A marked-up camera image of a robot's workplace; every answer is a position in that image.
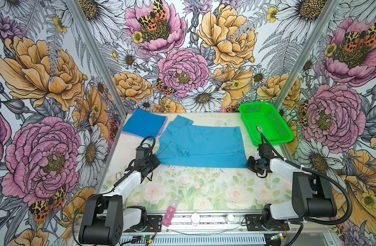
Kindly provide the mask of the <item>green plastic basket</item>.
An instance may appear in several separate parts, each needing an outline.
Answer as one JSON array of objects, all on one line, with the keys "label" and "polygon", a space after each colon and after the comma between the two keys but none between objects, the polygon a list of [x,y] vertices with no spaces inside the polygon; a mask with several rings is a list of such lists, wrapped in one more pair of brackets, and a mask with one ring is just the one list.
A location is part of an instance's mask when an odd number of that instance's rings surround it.
[{"label": "green plastic basket", "polygon": [[263,101],[243,103],[239,112],[253,145],[262,143],[261,134],[274,146],[293,140],[292,131],[272,104]]}]

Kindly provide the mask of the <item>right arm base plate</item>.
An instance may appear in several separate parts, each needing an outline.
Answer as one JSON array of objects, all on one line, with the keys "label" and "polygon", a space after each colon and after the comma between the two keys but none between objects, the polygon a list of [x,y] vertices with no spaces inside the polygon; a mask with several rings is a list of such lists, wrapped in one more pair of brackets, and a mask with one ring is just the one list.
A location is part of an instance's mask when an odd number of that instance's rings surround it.
[{"label": "right arm base plate", "polygon": [[248,231],[289,231],[287,221],[270,219],[263,222],[259,214],[245,215],[242,224]]}]

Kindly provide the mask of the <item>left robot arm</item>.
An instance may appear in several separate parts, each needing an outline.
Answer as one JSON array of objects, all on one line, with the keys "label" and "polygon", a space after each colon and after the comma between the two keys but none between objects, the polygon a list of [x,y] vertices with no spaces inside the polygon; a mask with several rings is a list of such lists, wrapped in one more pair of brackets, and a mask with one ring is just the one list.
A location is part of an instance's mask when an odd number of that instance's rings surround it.
[{"label": "left robot arm", "polygon": [[126,206],[125,202],[159,165],[160,161],[150,147],[138,147],[136,159],[113,187],[85,201],[76,242],[80,245],[116,246],[126,230],[145,227],[148,222],[146,208]]}]

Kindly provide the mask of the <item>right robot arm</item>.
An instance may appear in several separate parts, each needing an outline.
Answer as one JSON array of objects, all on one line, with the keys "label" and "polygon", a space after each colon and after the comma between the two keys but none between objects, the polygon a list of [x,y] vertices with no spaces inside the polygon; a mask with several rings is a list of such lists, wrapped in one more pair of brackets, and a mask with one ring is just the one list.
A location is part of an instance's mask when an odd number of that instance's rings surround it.
[{"label": "right robot arm", "polygon": [[291,183],[291,199],[280,204],[265,205],[262,223],[336,216],[332,185],[326,175],[305,171],[302,166],[280,157],[268,143],[261,143],[258,152],[260,158],[249,157],[247,169],[260,178],[276,173]]}]

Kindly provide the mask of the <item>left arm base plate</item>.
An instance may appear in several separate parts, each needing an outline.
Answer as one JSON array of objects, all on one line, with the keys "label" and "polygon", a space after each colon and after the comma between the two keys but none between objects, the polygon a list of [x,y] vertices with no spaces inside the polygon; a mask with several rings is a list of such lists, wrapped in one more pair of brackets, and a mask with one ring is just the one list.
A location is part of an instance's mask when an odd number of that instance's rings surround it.
[{"label": "left arm base plate", "polygon": [[148,215],[146,223],[134,225],[125,230],[124,233],[161,232],[162,219],[163,217],[161,215]]}]

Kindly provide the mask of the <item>light blue t shirt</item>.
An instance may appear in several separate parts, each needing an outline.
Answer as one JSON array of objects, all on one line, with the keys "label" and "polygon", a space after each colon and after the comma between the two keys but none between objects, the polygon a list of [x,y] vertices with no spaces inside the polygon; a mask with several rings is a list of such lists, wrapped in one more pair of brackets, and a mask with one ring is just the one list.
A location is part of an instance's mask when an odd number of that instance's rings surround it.
[{"label": "light blue t shirt", "polygon": [[196,126],[177,116],[159,138],[163,165],[197,168],[244,168],[246,154],[239,127]]}]

